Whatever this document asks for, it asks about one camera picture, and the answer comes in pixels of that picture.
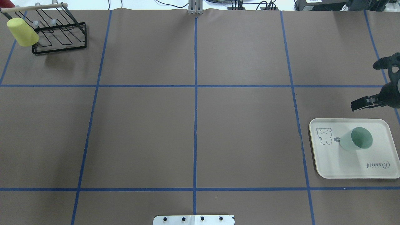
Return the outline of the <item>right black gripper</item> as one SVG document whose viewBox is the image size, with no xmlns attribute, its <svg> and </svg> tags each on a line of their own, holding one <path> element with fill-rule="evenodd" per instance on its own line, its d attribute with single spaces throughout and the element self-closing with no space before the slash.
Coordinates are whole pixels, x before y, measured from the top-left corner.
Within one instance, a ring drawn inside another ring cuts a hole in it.
<svg viewBox="0 0 400 225">
<path fill-rule="evenodd" d="M 373 64 L 375 70 L 388 70 L 390 82 L 385 84 L 380 91 L 380 99 L 378 95 L 364 96 L 351 102 L 351 110 L 359 111 L 367 108 L 376 108 L 389 106 L 392 108 L 400 108 L 399 93 L 399 70 L 400 53 L 394 53 L 389 57 L 382 57 Z"/>
</svg>

